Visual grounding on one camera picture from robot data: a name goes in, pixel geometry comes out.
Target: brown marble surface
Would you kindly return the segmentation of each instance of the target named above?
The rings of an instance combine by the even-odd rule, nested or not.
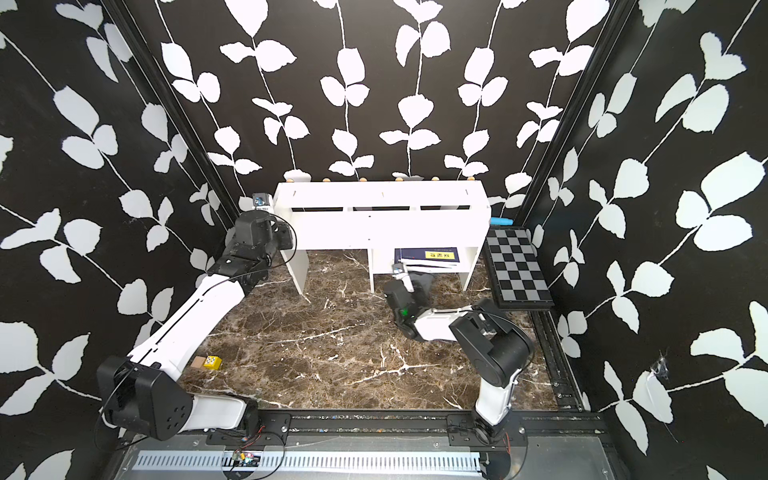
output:
[[[406,339],[392,321],[366,252],[310,251],[305,297],[279,267],[205,339],[197,355],[216,355],[218,371],[187,367],[179,383],[192,393],[236,393],[264,408],[471,409],[480,377],[456,343]],[[456,308],[488,296],[482,261],[467,292],[455,274],[438,275],[432,305]],[[512,319],[535,340],[527,313]],[[556,410],[538,348],[513,393],[516,409]]]

